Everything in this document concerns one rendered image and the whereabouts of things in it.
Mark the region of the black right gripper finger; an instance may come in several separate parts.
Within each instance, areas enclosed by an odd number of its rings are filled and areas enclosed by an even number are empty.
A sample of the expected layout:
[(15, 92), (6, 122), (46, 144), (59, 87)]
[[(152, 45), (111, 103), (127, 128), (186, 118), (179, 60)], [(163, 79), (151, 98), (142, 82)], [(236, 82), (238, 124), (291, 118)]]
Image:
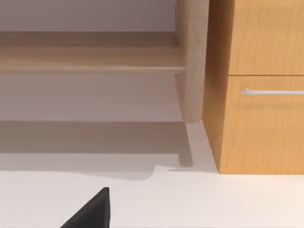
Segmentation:
[(110, 189), (102, 188), (60, 228), (110, 228)]

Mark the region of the pale wooden open shelf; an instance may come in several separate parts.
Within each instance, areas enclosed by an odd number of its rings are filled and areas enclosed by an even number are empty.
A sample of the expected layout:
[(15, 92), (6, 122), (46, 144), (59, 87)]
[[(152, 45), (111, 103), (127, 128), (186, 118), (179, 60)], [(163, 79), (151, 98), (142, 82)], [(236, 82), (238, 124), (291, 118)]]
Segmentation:
[(0, 73), (171, 74), (183, 121), (200, 122), (209, 0), (174, 6), (174, 31), (0, 31)]

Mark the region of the orange wooden cupboard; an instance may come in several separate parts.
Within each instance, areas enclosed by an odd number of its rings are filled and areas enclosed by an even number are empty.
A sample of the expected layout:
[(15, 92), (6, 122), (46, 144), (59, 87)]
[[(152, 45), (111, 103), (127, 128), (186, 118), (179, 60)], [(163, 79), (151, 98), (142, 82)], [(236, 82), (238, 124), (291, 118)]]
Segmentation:
[(202, 119), (218, 171), (230, 76), (304, 76), (304, 0), (210, 0)]

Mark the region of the wooden drawer front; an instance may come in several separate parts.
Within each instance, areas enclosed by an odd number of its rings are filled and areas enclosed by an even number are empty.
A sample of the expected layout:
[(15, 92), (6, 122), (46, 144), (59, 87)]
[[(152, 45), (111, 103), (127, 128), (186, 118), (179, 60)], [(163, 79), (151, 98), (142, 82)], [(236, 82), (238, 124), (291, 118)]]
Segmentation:
[(304, 91), (304, 76), (228, 78), (219, 171), (304, 174), (304, 95), (241, 95), (245, 88)]

